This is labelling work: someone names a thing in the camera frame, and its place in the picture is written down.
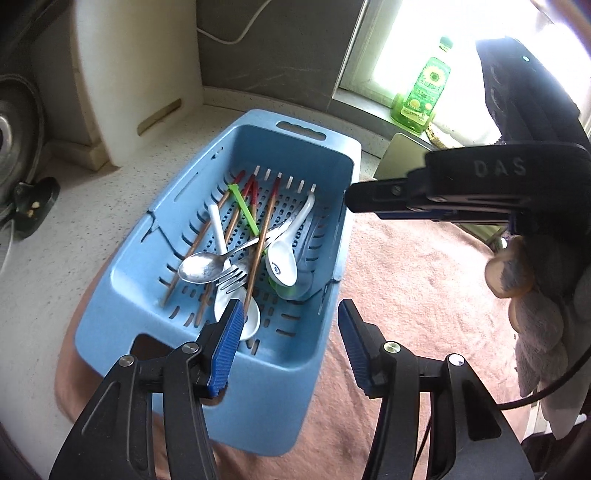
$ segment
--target pink cloth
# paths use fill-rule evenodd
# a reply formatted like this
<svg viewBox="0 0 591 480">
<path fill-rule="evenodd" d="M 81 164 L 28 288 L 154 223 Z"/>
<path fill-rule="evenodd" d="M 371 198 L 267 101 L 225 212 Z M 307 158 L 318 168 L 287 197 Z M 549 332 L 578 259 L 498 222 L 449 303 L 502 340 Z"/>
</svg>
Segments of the pink cloth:
<svg viewBox="0 0 591 480">
<path fill-rule="evenodd" d="M 379 220 L 356 215 L 341 298 L 353 298 L 363 318 L 378 325 L 386 339 L 416 355 L 443 359 L 462 354 L 498 402 L 519 396 L 515 334 L 506 300 L 487 288 L 484 267 L 490 250 L 458 227 L 429 221 Z M 85 293 L 64 340 L 56 394 L 74 420 L 100 378 L 77 355 L 73 334 L 92 294 Z M 363 473 L 378 417 L 379 400 L 357 388 L 336 322 L 330 332 L 320 376 L 294 448 L 264 458 L 216 445 L 223 479 L 358 479 Z M 528 408 L 508 414 L 518 437 Z M 421 397 L 419 440 L 429 416 Z M 155 432 L 158 475 L 168 475 L 161 426 Z M 428 449 L 415 478 L 424 478 Z"/>
</svg>

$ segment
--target silver bolt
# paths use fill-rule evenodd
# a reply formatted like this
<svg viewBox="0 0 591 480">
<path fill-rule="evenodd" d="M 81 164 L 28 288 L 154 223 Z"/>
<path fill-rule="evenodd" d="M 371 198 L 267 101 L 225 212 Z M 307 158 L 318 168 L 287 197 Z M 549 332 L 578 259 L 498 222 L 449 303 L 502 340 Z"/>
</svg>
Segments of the silver bolt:
<svg viewBox="0 0 591 480">
<path fill-rule="evenodd" d="M 183 345 L 183 352 L 184 353 L 197 353 L 199 351 L 199 345 L 195 342 L 185 343 Z"/>
<path fill-rule="evenodd" d="M 130 365 L 133 365 L 134 364 L 134 356 L 133 355 L 124 355 L 121 358 L 119 358 L 119 361 L 117 363 L 122 367 L 128 367 Z"/>
<path fill-rule="evenodd" d="M 384 350 L 388 353 L 398 353 L 400 351 L 400 345 L 396 342 L 386 342 L 384 344 Z"/>
<path fill-rule="evenodd" d="M 457 353 L 452 353 L 449 356 L 449 362 L 452 365 L 455 365 L 456 367 L 461 367 L 464 364 L 465 360 L 464 357 L 462 357 L 461 355 L 458 355 Z"/>
</svg>

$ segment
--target window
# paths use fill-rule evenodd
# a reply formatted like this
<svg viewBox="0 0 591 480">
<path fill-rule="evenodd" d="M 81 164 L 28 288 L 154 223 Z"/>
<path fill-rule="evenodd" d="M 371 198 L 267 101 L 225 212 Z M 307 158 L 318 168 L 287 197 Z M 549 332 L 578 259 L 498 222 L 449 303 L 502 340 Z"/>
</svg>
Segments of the window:
<svg viewBox="0 0 591 480">
<path fill-rule="evenodd" d="M 439 38 L 449 36 L 452 73 L 434 124 L 465 146 L 494 143 L 500 133 L 485 105 L 477 40 L 522 42 L 558 79 L 591 132 L 591 59 L 575 34 L 553 24 L 532 0 L 370 0 L 341 88 L 390 106 L 411 86 Z M 458 104 L 469 105 L 469 114 Z"/>
</svg>

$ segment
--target dish soap bottle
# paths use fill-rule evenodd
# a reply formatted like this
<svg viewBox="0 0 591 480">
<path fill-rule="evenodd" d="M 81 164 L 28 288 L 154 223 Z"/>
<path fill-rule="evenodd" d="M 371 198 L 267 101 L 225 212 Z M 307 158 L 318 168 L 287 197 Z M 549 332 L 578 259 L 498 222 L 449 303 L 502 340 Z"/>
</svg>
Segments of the dish soap bottle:
<svg viewBox="0 0 591 480">
<path fill-rule="evenodd" d="M 420 135 L 433 120 L 435 104 L 451 72 L 445 59 L 452 47 L 453 42 L 448 37 L 441 37 L 437 53 L 423 67 L 410 92 L 405 96 L 397 93 L 394 97 L 390 116 L 404 129 Z"/>
</svg>

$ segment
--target blue plastic basket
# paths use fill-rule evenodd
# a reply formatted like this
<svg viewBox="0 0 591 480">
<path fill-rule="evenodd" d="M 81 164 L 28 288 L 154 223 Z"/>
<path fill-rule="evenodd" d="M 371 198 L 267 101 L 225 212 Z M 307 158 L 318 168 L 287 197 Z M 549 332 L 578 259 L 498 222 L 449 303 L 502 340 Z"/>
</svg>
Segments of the blue plastic basket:
<svg viewBox="0 0 591 480">
<path fill-rule="evenodd" d="M 282 128 L 289 124 L 309 129 L 315 138 Z M 280 299 L 261 266 L 254 295 L 261 327 L 251 340 L 239 344 L 223 400 L 204 406 L 213 440 L 259 455 L 290 450 L 326 348 L 352 226 L 343 194 L 358 180 L 360 160 L 361 146 L 349 137 L 275 113 L 246 113 L 170 183 L 121 245 L 76 332 L 80 356 L 105 375 L 121 355 L 130 352 L 138 337 L 147 335 L 176 348 L 195 340 L 206 322 L 215 321 L 213 305 L 200 325 L 195 327 L 192 321 L 204 286 L 179 281 L 167 304 L 160 303 L 208 218 L 206 200 L 218 200 L 239 171 L 244 169 L 248 178 L 256 166 L 261 167 L 259 218 L 272 182 L 279 171 L 283 173 L 271 225 L 297 210 L 316 184 L 312 215 L 293 243 L 298 267 L 313 272 L 308 298 Z M 272 172 L 264 180 L 267 169 Z M 290 176 L 293 182 L 286 189 Z M 297 193 L 302 180 L 304 187 Z M 234 208 L 236 203 L 228 201 L 221 210 L 224 228 Z M 248 238 L 246 228 L 242 220 L 229 248 Z M 208 232 L 197 251 L 204 249 L 215 250 L 213 232 Z M 154 410 L 162 412 L 161 395 L 155 395 Z"/>
</svg>

